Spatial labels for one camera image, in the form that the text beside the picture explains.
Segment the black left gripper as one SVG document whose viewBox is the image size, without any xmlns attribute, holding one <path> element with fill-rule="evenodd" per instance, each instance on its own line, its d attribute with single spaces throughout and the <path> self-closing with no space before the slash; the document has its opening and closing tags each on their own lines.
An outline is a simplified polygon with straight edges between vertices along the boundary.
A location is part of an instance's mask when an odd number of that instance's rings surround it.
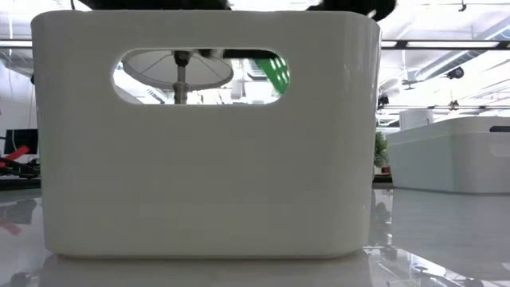
<svg viewBox="0 0 510 287">
<path fill-rule="evenodd" d="M 92 10 L 231 10 L 226 0 L 80 0 Z M 199 49 L 205 58 L 265 60 L 278 58 L 259 49 Z"/>
</svg>

